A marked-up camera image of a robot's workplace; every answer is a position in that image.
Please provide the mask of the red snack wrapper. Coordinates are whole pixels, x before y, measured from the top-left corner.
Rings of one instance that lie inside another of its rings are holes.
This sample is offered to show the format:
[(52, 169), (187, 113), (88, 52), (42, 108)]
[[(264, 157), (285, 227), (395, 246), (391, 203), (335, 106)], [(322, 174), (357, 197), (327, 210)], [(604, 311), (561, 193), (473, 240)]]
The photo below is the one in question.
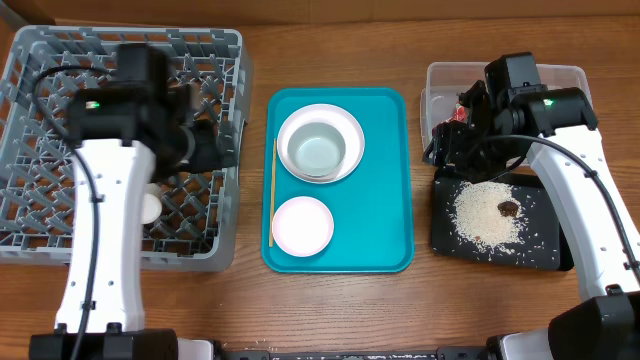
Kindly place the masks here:
[(467, 122), (466, 108), (459, 102), (455, 104), (452, 115), (449, 117), (448, 122)]

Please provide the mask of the rice pile with food scrap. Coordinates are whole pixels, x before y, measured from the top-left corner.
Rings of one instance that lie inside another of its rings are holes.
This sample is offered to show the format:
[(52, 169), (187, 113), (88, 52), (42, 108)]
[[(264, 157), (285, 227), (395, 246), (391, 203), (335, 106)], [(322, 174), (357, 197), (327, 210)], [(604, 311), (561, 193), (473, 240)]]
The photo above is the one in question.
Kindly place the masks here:
[(514, 247), (524, 244), (520, 233), (528, 227), (514, 190), (503, 183), (462, 182), (450, 201), (453, 210), (449, 215), (458, 240), (480, 253), (514, 255)]

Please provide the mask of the white paper cup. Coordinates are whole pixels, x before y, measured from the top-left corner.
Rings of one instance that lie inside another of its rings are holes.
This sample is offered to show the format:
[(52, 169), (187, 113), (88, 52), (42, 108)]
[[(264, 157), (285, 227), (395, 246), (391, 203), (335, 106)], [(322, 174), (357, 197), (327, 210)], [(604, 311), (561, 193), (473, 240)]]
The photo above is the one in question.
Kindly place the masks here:
[(155, 183), (149, 183), (145, 187), (142, 207), (142, 224), (150, 224), (157, 220), (162, 213), (162, 189)]

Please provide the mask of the grey bowl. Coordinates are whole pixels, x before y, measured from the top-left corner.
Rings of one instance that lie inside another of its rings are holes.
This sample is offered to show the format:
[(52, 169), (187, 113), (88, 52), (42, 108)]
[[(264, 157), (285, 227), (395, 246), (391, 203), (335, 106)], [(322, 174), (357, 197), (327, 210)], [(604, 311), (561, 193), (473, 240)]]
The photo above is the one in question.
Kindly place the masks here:
[(319, 180), (338, 171), (344, 161), (346, 142), (334, 126), (313, 122), (297, 128), (285, 150), (289, 169), (295, 175)]

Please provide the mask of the large white plate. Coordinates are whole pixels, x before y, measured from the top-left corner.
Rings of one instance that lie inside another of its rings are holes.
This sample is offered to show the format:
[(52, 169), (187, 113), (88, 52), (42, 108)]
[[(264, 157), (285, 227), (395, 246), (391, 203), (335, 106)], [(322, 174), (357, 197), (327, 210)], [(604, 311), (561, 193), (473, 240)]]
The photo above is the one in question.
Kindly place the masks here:
[[(340, 131), (346, 142), (346, 152), (342, 165), (338, 171), (328, 178), (319, 180), (300, 178), (295, 175), (288, 164), (285, 147), (293, 132), (302, 125), (322, 122), (334, 126)], [(363, 158), (365, 151), (365, 136), (356, 118), (345, 109), (330, 104), (311, 104), (304, 106), (289, 115), (278, 132), (277, 154), (285, 169), (296, 178), (314, 184), (336, 182), (353, 172)]]

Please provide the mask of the small pink plate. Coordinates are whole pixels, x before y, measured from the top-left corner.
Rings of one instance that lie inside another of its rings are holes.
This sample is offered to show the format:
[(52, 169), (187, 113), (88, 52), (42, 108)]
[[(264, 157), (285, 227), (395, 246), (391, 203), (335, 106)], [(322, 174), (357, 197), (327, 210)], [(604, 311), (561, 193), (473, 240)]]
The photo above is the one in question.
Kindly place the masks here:
[(335, 223), (329, 208), (320, 200), (298, 196), (285, 201), (272, 220), (274, 242), (286, 254), (311, 257), (330, 243)]

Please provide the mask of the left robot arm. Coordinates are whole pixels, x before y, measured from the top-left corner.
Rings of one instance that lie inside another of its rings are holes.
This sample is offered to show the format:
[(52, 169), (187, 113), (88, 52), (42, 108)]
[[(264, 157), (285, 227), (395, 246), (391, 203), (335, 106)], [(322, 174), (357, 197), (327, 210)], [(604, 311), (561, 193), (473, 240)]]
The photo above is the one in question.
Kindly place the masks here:
[(238, 162), (231, 127), (195, 120), (196, 91), (170, 86), (169, 57), (122, 44), (106, 84), (78, 90), (56, 133), (73, 160), (75, 205), (66, 288), (50, 334), (32, 359), (212, 359), (210, 340), (149, 329), (140, 286), (148, 186)]

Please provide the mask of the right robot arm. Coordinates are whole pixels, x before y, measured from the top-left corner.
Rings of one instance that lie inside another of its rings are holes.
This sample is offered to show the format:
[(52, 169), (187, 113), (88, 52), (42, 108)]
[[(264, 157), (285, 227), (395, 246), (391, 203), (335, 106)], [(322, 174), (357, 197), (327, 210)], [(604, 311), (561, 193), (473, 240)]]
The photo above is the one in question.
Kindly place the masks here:
[(481, 359), (636, 359), (639, 232), (607, 166), (598, 120), (579, 88), (549, 89), (532, 53), (503, 55), (459, 96), (469, 114), (432, 132), (426, 163), (471, 182), (525, 159), (550, 197), (582, 303), (543, 329), (488, 339)]

